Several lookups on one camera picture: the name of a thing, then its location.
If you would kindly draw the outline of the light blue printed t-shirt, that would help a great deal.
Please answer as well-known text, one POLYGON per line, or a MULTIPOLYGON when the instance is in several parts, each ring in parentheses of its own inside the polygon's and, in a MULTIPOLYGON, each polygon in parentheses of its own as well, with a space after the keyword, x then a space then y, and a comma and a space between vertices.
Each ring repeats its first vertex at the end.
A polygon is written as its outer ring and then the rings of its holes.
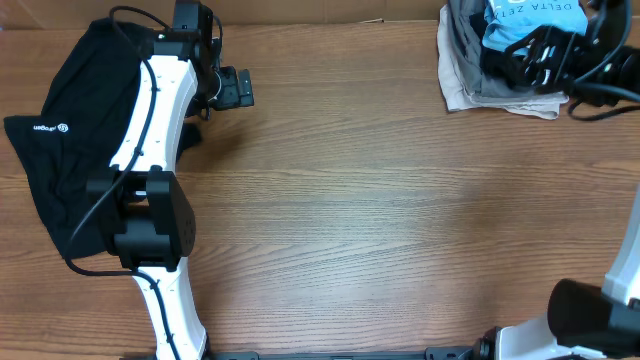
POLYGON ((488 0, 482 45, 504 52, 540 26, 584 35, 587 16, 578 0, 488 0))

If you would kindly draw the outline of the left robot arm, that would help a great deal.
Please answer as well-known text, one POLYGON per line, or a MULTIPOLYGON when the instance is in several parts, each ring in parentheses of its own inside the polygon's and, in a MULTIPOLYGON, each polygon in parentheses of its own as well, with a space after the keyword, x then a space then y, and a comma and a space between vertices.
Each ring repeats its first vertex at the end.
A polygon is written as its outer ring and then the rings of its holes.
POLYGON ((188 274, 196 240, 194 211, 176 165, 184 122, 254 104, 248 70, 222 66, 223 27, 199 1, 178 1, 135 47, 141 61, 129 126, 107 168, 87 183, 91 209, 109 254, 143 295, 156 337, 155 359, 210 359, 188 274))

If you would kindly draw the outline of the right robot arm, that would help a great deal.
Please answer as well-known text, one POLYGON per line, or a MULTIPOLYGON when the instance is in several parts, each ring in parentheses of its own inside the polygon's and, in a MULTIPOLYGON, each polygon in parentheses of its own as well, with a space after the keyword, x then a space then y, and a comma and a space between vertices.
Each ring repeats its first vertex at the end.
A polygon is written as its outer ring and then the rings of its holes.
MULTIPOLYGON (((639 108, 639 51, 626 41, 632 4, 589 2, 594 15, 583 32, 566 28, 567 17, 544 19, 495 57, 509 84, 539 94, 562 91, 601 108, 597 122, 639 108)), ((519 325, 496 327, 463 353, 465 359, 624 359, 639 354, 639 210, 634 208, 618 255, 604 283, 562 279, 546 312, 519 325)))

